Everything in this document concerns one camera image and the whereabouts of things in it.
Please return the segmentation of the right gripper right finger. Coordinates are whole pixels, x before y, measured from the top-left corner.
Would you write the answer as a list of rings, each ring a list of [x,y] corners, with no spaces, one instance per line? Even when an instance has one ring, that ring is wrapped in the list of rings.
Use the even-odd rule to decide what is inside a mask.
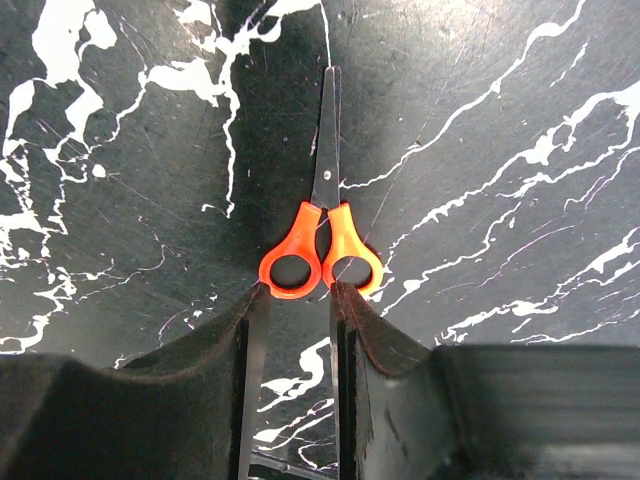
[[[342,479],[635,479],[639,351],[428,349],[352,286],[331,291]]]

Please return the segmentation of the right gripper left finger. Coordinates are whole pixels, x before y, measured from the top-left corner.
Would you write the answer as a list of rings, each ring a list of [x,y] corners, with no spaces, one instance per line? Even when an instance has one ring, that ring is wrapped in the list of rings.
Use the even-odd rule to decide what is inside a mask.
[[[270,294],[253,286],[119,369],[61,354],[1,360],[5,479],[244,479]]]

